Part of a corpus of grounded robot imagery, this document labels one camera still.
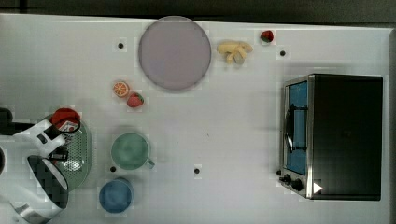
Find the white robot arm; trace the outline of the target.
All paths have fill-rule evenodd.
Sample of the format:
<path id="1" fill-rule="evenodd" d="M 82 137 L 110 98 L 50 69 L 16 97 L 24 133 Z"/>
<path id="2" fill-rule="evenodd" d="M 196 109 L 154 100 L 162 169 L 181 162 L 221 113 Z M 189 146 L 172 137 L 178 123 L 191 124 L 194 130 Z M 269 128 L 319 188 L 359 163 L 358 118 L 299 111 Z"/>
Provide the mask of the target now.
<path id="1" fill-rule="evenodd" d="M 68 183 L 50 154 L 65 144 L 59 130 L 43 119 L 18 123 L 1 110 L 1 195 L 17 224 L 47 224 L 68 203 Z"/>

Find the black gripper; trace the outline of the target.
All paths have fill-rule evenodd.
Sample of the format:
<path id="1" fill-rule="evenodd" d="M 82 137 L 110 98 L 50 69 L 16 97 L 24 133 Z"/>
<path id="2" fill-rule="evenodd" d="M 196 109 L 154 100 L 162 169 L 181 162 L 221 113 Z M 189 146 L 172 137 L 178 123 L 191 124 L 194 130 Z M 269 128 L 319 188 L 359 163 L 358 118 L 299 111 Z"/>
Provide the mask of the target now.
<path id="1" fill-rule="evenodd" d="M 37 124 L 15 122 L 16 133 L 12 148 L 12 160 L 22 162 L 29 156 L 48 158 L 65 144 L 60 131 L 47 119 Z"/>

